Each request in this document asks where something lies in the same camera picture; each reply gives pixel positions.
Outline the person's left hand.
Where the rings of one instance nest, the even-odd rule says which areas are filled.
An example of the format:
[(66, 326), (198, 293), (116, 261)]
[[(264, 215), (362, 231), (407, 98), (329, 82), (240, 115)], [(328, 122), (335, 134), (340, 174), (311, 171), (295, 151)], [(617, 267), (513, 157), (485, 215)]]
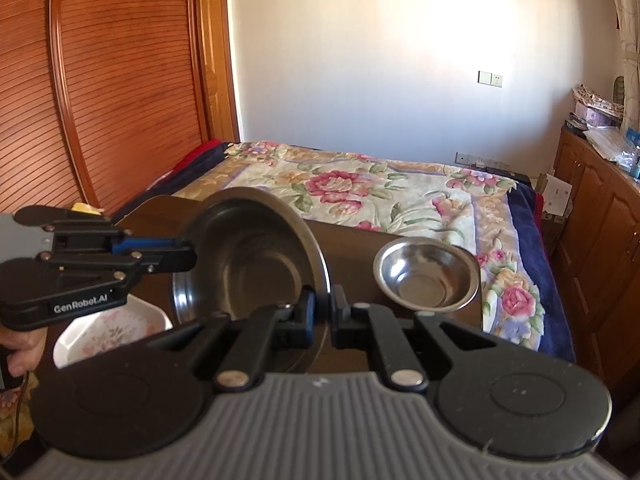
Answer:
[(30, 332), (14, 332), (2, 326), (0, 330), (1, 345), (10, 350), (6, 359), (9, 373), (13, 377), (21, 377), (32, 372), (40, 363), (47, 342), (47, 327)]

